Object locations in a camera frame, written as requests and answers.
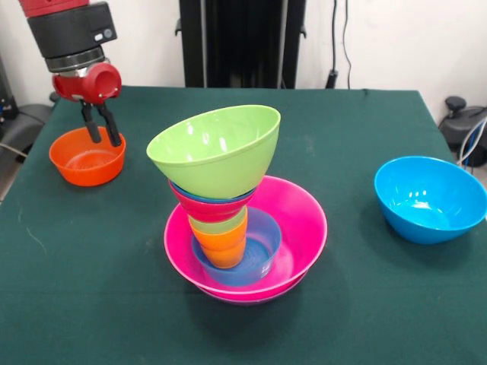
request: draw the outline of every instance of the green cup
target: green cup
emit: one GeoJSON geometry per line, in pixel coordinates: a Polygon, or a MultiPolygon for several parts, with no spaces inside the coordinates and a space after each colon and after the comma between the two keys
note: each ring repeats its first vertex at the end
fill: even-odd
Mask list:
{"type": "Polygon", "coordinates": [[[189,224],[191,224],[191,228],[196,228],[200,232],[206,234],[220,234],[228,232],[229,230],[233,230],[236,226],[238,226],[242,221],[245,219],[245,214],[247,212],[247,206],[244,206],[237,215],[233,216],[226,221],[217,222],[217,223],[206,223],[196,220],[195,218],[189,216],[189,224]]]}
{"type": "Polygon", "coordinates": [[[260,184],[274,156],[281,115],[232,106],[183,120],[155,136],[147,155],[171,181],[204,198],[229,199],[260,184]]]}

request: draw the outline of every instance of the pink bowl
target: pink bowl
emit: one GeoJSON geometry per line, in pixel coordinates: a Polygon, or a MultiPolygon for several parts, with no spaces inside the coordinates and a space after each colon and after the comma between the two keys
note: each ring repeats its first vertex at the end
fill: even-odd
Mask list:
{"type": "Polygon", "coordinates": [[[175,194],[177,200],[180,201],[187,214],[198,221],[207,223],[226,221],[227,219],[234,217],[241,210],[241,208],[249,202],[255,193],[249,194],[238,202],[215,204],[198,202],[188,198],[187,196],[178,192],[170,182],[169,187],[175,194]]]}
{"type": "Polygon", "coordinates": [[[188,281],[212,294],[248,296],[279,289],[302,276],[320,257],[326,242],[326,217],[313,196],[292,182],[265,176],[250,207],[272,215],[281,227],[282,242],[267,276],[243,287],[214,281],[193,255],[186,212],[176,206],[166,224],[164,248],[173,267],[188,281]]]}
{"type": "Polygon", "coordinates": [[[264,304],[270,302],[271,300],[277,299],[282,295],[286,294],[287,292],[291,291],[294,287],[296,287],[301,280],[304,279],[304,276],[307,272],[302,274],[302,276],[298,277],[296,280],[292,281],[289,284],[283,285],[281,287],[277,287],[276,289],[263,291],[262,293],[257,294],[248,294],[248,295],[235,295],[235,294],[220,294],[214,293],[210,290],[205,290],[198,287],[203,293],[208,294],[210,297],[214,297],[217,300],[221,300],[222,302],[226,302],[229,304],[234,304],[236,306],[254,306],[256,304],[264,304]]]}

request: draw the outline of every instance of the table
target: table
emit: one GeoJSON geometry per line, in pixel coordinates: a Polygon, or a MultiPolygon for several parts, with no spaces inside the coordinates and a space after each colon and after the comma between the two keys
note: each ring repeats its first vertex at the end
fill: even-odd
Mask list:
{"type": "Polygon", "coordinates": [[[0,207],[2,365],[487,363],[487,225],[417,246],[375,199],[385,161],[451,159],[417,92],[126,87],[110,108],[128,145],[117,179],[78,188],[49,162],[50,144],[81,124],[61,102],[0,207]],[[281,111],[268,174],[312,193],[329,222],[302,283],[248,308],[172,269],[162,233],[177,201],[145,155],[169,125],[242,103],[281,111]]]}

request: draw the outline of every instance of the blue bowl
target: blue bowl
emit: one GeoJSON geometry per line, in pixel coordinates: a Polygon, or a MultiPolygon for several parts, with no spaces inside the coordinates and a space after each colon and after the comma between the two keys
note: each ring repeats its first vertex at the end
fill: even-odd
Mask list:
{"type": "Polygon", "coordinates": [[[387,162],[377,171],[374,187],[387,221],[414,243],[452,240],[487,214],[480,182],[457,165],[431,157],[387,162]]]}
{"type": "Polygon", "coordinates": [[[205,271],[218,283],[241,287],[256,283],[270,271],[282,240],[281,229],[270,215],[248,208],[247,244],[242,261],[233,268],[216,268],[206,258],[193,236],[193,252],[205,271]]]}
{"type": "Polygon", "coordinates": [[[176,185],[174,182],[169,180],[169,183],[182,195],[186,196],[187,198],[190,198],[192,200],[196,200],[197,202],[202,202],[202,203],[209,203],[209,204],[225,204],[225,203],[233,203],[233,202],[238,202],[239,200],[245,199],[247,196],[253,194],[257,188],[253,188],[249,192],[246,192],[245,194],[239,195],[235,198],[229,198],[229,199],[211,199],[211,198],[203,198],[202,196],[199,195],[194,195],[191,194],[190,192],[187,192],[186,190],[180,188],[178,185],[176,185]]]}

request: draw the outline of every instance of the plastic bowl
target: plastic bowl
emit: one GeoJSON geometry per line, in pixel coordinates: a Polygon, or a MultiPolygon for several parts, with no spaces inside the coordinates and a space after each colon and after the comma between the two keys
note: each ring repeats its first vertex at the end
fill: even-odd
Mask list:
{"type": "Polygon", "coordinates": [[[193,254],[193,232],[181,205],[166,223],[164,249],[171,265],[188,281],[226,299],[262,299],[302,276],[318,260],[326,242],[326,217],[313,196],[292,182],[266,176],[256,190],[249,208],[270,214],[281,228],[281,247],[267,276],[254,284],[230,287],[213,280],[193,254]]]}
{"type": "Polygon", "coordinates": [[[259,185],[274,155],[281,116],[262,105],[232,106],[183,120],[147,146],[155,165],[182,189],[228,199],[259,185]]]}
{"type": "Polygon", "coordinates": [[[206,234],[219,234],[233,230],[247,218],[247,207],[243,207],[234,217],[217,223],[205,223],[189,217],[189,224],[193,230],[198,230],[206,234]]]}
{"type": "Polygon", "coordinates": [[[94,143],[86,128],[67,132],[57,138],[49,149],[49,158],[62,177],[77,186],[98,186],[114,179],[123,168],[126,142],[111,145],[107,130],[98,127],[100,143],[94,143]]]}
{"type": "Polygon", "coordinates": [[[222,293],[213,292],[211,290],[206,290],[198,286],[197,288],[199,288],[203,293],[208,294],[210,297],[213,297],[216,300],[220,300],[225,303],[234,304],[235,306],[255,306],[257,304],[264,304],[271,300],[275,300],[283,296],[287,292],[291,291],[304,279],[306,273],[307,271],[301,276],[299,276],[297,279],[294,279],[292,282],[282,285],[281,287],[277,287],[275,289],[263,291],[261,293],[256,293],[256,294],[245,294],[245,295],[222,294],[222,293]]]}
{"type": "Polygon", "coordinates": [[[177,200],[180,201],[184,210],[188,215],[198,221],[206,223],[216,223],[231,219],[247,204],[253,195],[248,195],[246,198],[238,202],[224,203],[224,204],[209,204],[198,202],[178,192],[172,184],[169,187],[175,194],[177,200]]]}
{"type": "Polygon", "coordinates": [[[452,240],[487,214],[480,182],[457,165],[431,157],[387,162],[377,171],[374,187],[387,221],[414,243],[452,240]]]}
{"type": "Polygon", "coordinates": [[[281,230],[277,222],[267,213],[249,208],[247,245],[240,263],[233,268],[222,270],[212,265],[203,254],[196,238],[193,237],[193,252],[205,271],[218,283],[231,287],[253,284],[264,278],[270,271],[275,254],[281,245],[281,230]]]}
{"type": "Polygon", "coordinates": [[[202,196],[194,195],[191,194],[190,192],[187,192],[184,189],[181,189],[178,185],[176,185],[174,182],[169,181],[169,183],[182,195],[186,196],[187,198],[190,198],[192,200],[196,200],[197,202],[203,202],[203,203],[210,203],[210,204],[224,204],[224,203],[233,203],[233,202],[238,202],[239,200],[245,199],[249,195],[252,195],[257,188],[254,188],[250,190],[249,192],[246,192],[245,194],[239,195],[235,198],[231,199],[210,199],[210,198],[203,198],[202,196]]]}

